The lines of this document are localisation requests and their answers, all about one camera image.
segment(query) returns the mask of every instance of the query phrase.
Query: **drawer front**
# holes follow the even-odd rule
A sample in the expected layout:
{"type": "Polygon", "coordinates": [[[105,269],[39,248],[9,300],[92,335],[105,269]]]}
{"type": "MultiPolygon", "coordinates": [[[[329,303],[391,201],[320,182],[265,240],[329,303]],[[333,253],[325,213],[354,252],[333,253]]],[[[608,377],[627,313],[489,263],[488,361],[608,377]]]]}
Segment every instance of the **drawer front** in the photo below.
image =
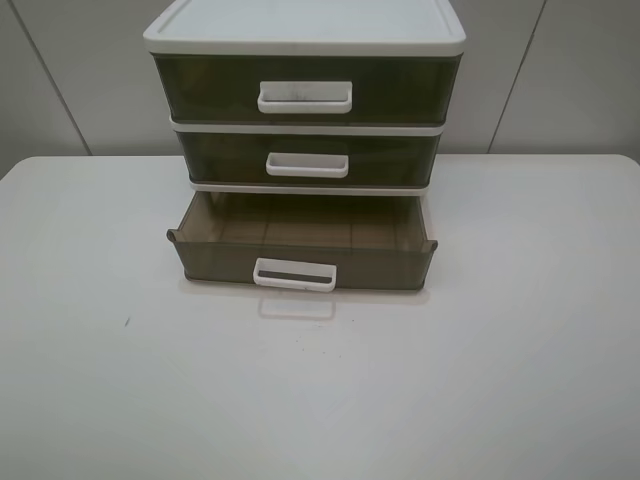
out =
{"type": "MultiPolygon", "coordinates": [[[[256,263],[259,259],[269,259],[335,267],[335,288],[420,290],[424,285],[435,247],[425,253],[395,255],[376,252],[350,254],[289,247],[213,248],[206,244],[176,245],[176,250],[183,263],[185,276],[195,281],[255,284],[256,263]]],[[[324,277],[284,275],[280,271],[261,272],[261,276],[317,283],[317,288],[298,288],[316,291],[327,291],[322,289],[322,285],[331,281],[330,278],[324,277]]]]}
{"type": "Polygon", "coordinates": [[[460,57],[154,55],[174,120],[444,123],[460,57]]]}
{"type": "Polygon", "coordinates": [[[178,133],[195,184],[424,188],[440,136],[178,133]]]}
{"type": "Polygon", "coordinates": [[[417,290],[437,242],[417,198],[198,192],[169,230],[192,280],[417,290]]]}

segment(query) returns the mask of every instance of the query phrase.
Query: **wall seam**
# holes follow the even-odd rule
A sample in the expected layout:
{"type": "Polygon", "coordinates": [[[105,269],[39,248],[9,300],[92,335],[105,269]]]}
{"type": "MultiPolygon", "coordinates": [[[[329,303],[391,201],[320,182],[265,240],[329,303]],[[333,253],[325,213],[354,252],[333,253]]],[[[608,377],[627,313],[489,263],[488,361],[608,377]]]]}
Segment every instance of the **wall seam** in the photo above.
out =
{"type": "Polygon", "coordinates": [[[540,13],[538,13],[538,18],[536,19],[536,23],[533,25],[533,30],[531,31],[531,36],[529,37],[529,42],[527,43],[527,48],[524,50],[524,55],[522,55],[522,60],[520,60],[520,65],[518,65],[518,70],[516,71],[516,75],[513,79],[513,83],[511,84],[511,88],[509,89],[509,93],[507,94],[507,99],[504,102],[504,107],[502,107],[502,112],[500,113],[500,118],[498,118],[498,124],[496,125],[496,129],[493,132],[493,136],[491,137],[491,142],[489,142],[489,148],[487,149],[487,154],[491,153],[491,149],[493,148],[493,142],[495,142],[496,137],[498,136],[498,130],[500,130],[500,125],[502,124],[502,119],[504,118],[504,114],[507,111],[507,107],[509,106],[509,101],[511,100],[511,95],[516,88],[516,83],[518,82],[518,77],[520,76],[520,71],[524,66],[524,62],[527,60],[527,56],[529,55],[529,49],[531,48],[531,44],[533,43],[533,38],[536,35],[536,30],[538,29],[538,24],[540,23],[540,19],[542,18],[542,14],[544,13],[544,9],[547,6],[548,0],[544,0],[542,2],[542,6],[540,7],[540,13]]]}
{"type": "Polygon", "coordinates": [[[13,15],[16,17],[16,21],[18,22],[18,25],[20,25],[20,29],[22,30],[22,32],[24,33],[25,37],[27,38],[27,42],[29,42],[29,45],[31,45],[31,49],[35,53],[36,58],[38,59],[38,62],[40,63],[40,66],[44,70],[45,75],[49,79],[49,83],[51,84],[51,87],[53,88],[53,91],[55,92],[56,96],[58,97],[58,100],[62,104],[62,108],[64,108],[64,111],[67,113],[67,116],[69,117],[69,121],[71,122],[71,125],[75,129],[76,133],[78,134],[78,137],[80,138],[80,141],[82,142],[82,146],[84,147],[84,149],[86,150],[88,155],[93,155],[93,153],[91,152],[91,149],[89,148],[89,144],[87,144],[87,141],[84,139],[84,136],[82,135],[82,132],[80,131],[80,127],[78,126],[78,123],[76,122],[75,118],[73,118],[73,115],[71,114],[71,110],[69,110],[69,106],[67,105],[67,102],[65,101],[64,97],[62,96],[62,92],[60,91],[60,89],[58,88],[58,85],[56,84],[55,80],[53,79],[53,76],[51,75],[51,72],[49,71],[49,68],[47,67],[47,64],[45,63],[44,58],[42,57],[42,54],[40,53],[40,50],[38,50],[38,47],[36,46],[36,43],[33,41],[33,38],[31,37],[31,34],[29,33],[29,30],[27,29],[27,25],[22,20],[22,17],[20,16],[20,12],[18,12],[18,9],[16,8],[15,4],[13,3],[13,0],[7,0],[7,4],[9,5],[9,8],[13,12],[13,15]]]}

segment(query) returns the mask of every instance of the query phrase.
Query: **plastic drawer unit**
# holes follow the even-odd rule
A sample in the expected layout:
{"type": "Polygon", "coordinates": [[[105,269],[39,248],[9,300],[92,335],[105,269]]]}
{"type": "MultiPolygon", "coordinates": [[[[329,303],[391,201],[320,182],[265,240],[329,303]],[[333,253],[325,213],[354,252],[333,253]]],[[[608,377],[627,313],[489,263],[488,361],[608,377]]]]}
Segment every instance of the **plastic drawer unit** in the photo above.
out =
{"type": "Polygon", "coordinates": [[[442,128],[173,124],[196,190],[415,195],[442,128]]]}
{"type": "Polygon", "coordinates": [[[179,123],[440,126],[447,0],[178,0],[144,34],[179,123]]]}
{"type": "Polygon", "coordinates": [[[197,192],[167,232],[190,280],[418,290],[437,247],[415,197],[197,192]]]}

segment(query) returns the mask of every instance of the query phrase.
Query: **white wall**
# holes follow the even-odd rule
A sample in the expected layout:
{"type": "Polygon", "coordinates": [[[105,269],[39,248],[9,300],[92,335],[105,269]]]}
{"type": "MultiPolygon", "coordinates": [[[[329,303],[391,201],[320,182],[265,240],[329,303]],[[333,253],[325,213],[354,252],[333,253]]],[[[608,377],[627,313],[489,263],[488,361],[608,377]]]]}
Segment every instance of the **white wall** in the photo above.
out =
{"type": "MultiPolygon", "coordinates": [[[[442,151],[611,151],[640,158],[640,2],[451,2],[469,42],[442,151]]],[[[9,72],[0,75],[4,163],[33,154],[83,154],[82,138],[99,155],[179,152],[142,42],[146,26],[170,3],[0,0],[0,60],[9,72]]]]}
{"type": "Polygon", "coordinates": [[[468,37],[440,149],[486,153],[544,0],[451,0],[468,37]]]}
{"type": "Polygon", "coordinates": [[[549,0],[492,151],[640,160],[639,20],[639,0],[549,0]]]}
{"type": "Polygon", "coordinates": [[[142,32],[172,0],[14,0],[94,155],[175,154],[142,32]]]}
{"type": "Polygon", "coordinates": [[[37,155],[86,155],[6,0],[0,0],[0,178],[37,155]]]}

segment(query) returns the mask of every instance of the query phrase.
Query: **open drawer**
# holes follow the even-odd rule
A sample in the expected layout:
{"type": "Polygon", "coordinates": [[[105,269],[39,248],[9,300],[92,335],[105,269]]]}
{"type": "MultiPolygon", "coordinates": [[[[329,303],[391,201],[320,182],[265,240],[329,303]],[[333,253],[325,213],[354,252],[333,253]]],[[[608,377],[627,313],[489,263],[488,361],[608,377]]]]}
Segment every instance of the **open drawer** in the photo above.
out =
{"type": "Polygon", "coordinates": [[[190,280],[418,290],[438,243],[415,197],[197,192],[175,245],[190,280]]]}

